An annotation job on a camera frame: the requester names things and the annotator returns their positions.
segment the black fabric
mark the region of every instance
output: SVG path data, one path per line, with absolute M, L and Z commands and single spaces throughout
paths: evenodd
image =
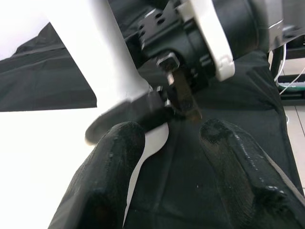
M 140 0 L 111 0 L 125 37 L 152 8 Z M 151 62 L 139 69 L 152 86 L 166 78 Z M 126 228 L 231 228 L 202 154 L 201 125 L 209 118 L 249 132 L 303 193 L 278 90 L 266 55 L 253 52 L 236 61 L 233 78 L 195 95 L 203 121 L 172 121 L 166 145 L 143 165 Z M 96 98 L 51 25 L 17 53 L 0 62 L 0 111 L 95 107 Z

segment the wire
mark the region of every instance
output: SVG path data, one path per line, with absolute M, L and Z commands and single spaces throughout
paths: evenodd
M 283 50 L 283 63 L 282 63 L 282 66 L 280 68 L 280 70 L 278 71 L 278 74 L 276 75 L 276 77 L 274 78 L 274 81 L 277 82 L 278 78 L 280 78 L 281 76 L 281 73 L 284 69 L 284 65 L 285 65 L 285 62 L 286 62 L 286 51 L 287 51 L 287 44 L 284 44 L 284 50 Z
M 282 90 L 280 94 L 283 94 L 295 81 L 297 81 L 301 77 L 304 71 L 305 68 L 303 68 L 302 72 L 284 90 Z

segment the black cylindrical joint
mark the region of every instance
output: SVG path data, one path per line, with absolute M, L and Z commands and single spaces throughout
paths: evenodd
M 256 50 L 259 34 L 248 0 L 213 0 L 213 3 L 234 59 Z

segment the bolt hole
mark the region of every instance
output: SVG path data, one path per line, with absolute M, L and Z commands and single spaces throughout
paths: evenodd
M 157 18 L 159 18 L 159 17 L 161 17 L 161 16 L 162 16 L 162 13 L 157 13 L 156 16 L 155 16 L 155 18 L 157 19 Z
M 140 37 L 142 37 L 144 34 L 145 34 L 145 31 L 142 31 L 142 32 L 140 33 Z
M 161 25 L 161 24 L 163 24 L 163 22 L 165 22 L 165 19 L 164 19 L 164 18 L 161 18 L 160 20 L 157 21 L 157 24 L 158 24 L 158 25 Z

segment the white cable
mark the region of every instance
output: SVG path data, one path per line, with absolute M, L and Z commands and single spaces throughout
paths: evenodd
M 283 63 L 282 66 L 278 72 L 278 74 L 276 75 L 276 77 L 274 78 L 274 81 L 277 82 L 278 78 L 281 76 L 281 73 L 284 69 L 284 65 L 285 65 L 285 61 L 286 61 L 286 51 L 287 51 L 287 44 L 284 45 L 284 50 L 283 50 Z
M 302 70 L 302 72 L 301 72 L 301 74 L 299 74 L 284 90 L 282 90 L 281 91 L 281 93 L 280 94 L 283 94 L 284 93 L 284 91 L 286 91 L 287 90 L 287 88 L 289 88 L 295 81 L 297 81 L 298 80 L 298 78 L 300 78 L 301 77 L 301 75 L 303 74 L 303 72 L 305 71 L 305 68 L 303 68 L 303 70 Z

